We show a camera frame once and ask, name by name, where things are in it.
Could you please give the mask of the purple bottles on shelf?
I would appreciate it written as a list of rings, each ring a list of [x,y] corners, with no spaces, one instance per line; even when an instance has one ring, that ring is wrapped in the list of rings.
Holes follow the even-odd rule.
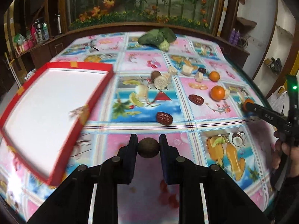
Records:
[[[229,35],[229,42],[232,45],[236,46],[238,44],[239,39],[240,39],[240,31],[233,29],[231,31],[231,34]]]

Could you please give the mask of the pink containers on shelf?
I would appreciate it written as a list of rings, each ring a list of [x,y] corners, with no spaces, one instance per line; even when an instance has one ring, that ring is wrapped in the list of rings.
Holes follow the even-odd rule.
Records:
[[[24,37],[23,35],[18,33],[14,36],[13,41],[16,44],[15,49],[19,55],[34,46],[33,38],[30,34]]]

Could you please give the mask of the brown round longan fruit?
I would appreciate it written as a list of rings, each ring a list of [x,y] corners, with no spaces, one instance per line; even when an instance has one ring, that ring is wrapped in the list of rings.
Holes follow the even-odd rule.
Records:
[[[154,138],[143,138],[137,145],[137,152],[143,158],[153,158],[160,152],[160,144]]]

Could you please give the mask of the steel thermos bottle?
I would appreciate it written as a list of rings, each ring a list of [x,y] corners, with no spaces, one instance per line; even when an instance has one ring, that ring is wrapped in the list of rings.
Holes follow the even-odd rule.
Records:
[[[44,41],[44,30],[43,30],[43,23],[40,19],[36,19],[36,35],[37,35],[37,42],[38,44]]]

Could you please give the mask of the green leafy bok choy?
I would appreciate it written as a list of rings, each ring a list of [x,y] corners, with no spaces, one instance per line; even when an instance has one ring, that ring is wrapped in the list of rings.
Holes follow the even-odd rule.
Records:
[[[159,50],[168,52],[170,44],[175,42],[177,36],[168,27],[152,29],[138,38],[140,45],[155,46]]]

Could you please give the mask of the black eyeglasses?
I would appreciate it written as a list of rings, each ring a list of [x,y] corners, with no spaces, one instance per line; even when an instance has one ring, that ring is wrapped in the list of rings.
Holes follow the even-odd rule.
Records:
[[[90,42],[89,42],[90,48],[95,50],[95,51],[99,51],[99,49],[96,48],[97,39],[92,37],[92,36],[90,36],[89,39],[90,39]]]

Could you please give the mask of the orange tangerine gripped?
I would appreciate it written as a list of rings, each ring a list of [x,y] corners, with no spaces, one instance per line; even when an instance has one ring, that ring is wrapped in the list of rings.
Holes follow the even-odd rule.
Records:
[[[246,108],[246,105],[247,105],[248,103],[254,104],[254,101],[251,100],[250,98],[247,98],[247,99],[243,102],[243,104],[242,104],[242,110],[243,110],[244,112],[248,112],[248,110],[247,110],[247,108]]]

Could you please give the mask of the orange tangerine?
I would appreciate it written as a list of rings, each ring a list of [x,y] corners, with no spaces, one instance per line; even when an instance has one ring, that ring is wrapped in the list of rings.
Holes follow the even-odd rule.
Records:
[[[215,101],[221,101],[226,96],[226,91],[223,87],[216,85],[210,90],[210,97]]]
[[[220,74],[217,71],[212,71],[209,73],[209,79],[213,82],[218,82],[220,80]]]

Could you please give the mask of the red jujube date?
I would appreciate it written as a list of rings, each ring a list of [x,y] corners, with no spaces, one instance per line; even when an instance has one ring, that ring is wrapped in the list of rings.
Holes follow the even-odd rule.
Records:
[[[194,95],[194,94],[189,95],[188,99],[196,105],[203,105],[203,103],[204,103],[204,99],[198,95]]]
[[[158,123],[163,125],[171,125],[173,123],[172,115],[165,112],[158,112],[156,114],[156,120]]]

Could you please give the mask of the colourful printed tablecloth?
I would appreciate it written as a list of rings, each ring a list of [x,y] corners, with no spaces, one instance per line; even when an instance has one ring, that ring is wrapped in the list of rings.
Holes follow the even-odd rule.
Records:
[[[113,77],[83,126],[66,165],[60,185],[38,179],[1,140],[1,207],[17,223],[99,223],[99,172],[101,164],[116,156],[136,134],[159,143],[165,134],[180,156],[205,167],[200,185],[205,223],[266,223],[266,208],[275,192],[270,183],[274,129],[242,104],[250,98],[268,106],[255,84],[228,62],[218,44],[179,35],[168,52],[138,44],[141,32],[92,35],[73,41],[50,62],[112,64]],[[191,76],[181,73],[193,67]],[[170,66],[177,75],[168,73]],[[195,81],[199,67],[207,70],[203,81]],[[168,86],[157,90],[152,71],[168,78]],[[213,82],[209,73],[217,71]],[[137,85],[149,88],[140,100]],[[219,85],[226,91],[221,101],[210,97]],[[196,105],[189,95],[204,99]],[[173,117],[171,125],[157,122],[156,114]],[[143,158],[138,152],[129,185],[118,185],[118,223],[179,223],[179,185],[164,181],[160,152]]]

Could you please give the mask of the red gift box lid tray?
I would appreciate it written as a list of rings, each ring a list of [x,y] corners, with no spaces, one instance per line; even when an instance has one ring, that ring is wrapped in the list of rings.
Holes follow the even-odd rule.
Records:
[[[89,115],[113,77],[112,64],[49,62],[17,91],[1,116],[1,134],[18,161],[60,185]]]

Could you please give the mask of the artificial flower glass display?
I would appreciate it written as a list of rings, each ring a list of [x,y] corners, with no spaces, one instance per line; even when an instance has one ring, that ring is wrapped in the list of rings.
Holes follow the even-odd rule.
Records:
[[[217,6],[218,0],[66,0],[70,29],[152,22],[210,33]]]

